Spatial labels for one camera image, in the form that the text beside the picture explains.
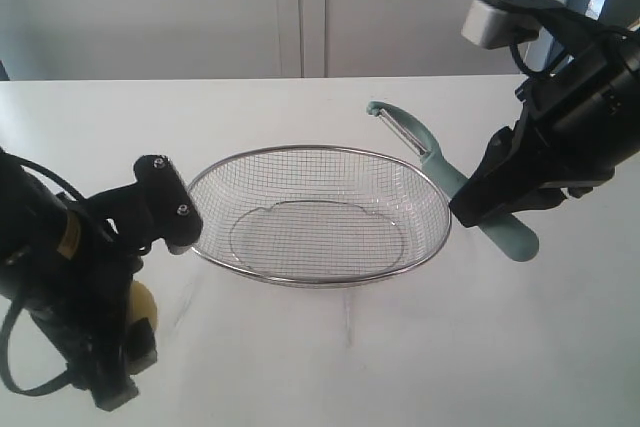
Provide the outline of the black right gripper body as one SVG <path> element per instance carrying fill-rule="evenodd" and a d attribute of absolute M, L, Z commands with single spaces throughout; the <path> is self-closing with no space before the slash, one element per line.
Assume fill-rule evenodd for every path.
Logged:
<path fill-rule="evenodd" d="M 517 195 L 566 188 L 580 197 L 639 150 L 639 35 L 567 8 L 532 15 L 571 60 L 519 88 L 509 183 Z"/>

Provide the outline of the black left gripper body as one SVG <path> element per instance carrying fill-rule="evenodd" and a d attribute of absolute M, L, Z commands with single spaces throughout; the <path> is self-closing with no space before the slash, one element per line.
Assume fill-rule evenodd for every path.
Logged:
<path fill-rule="evenodd" d="M 58 346 L 75 334 L 122 331 L 125 339 L 129 290 L 150 249 L 123 249 L 114 222 L 88 213 L 88 198 L 43 166 L 2 152 L 1 294 L 10 302 L 3 346 L 22 312 Z"/>

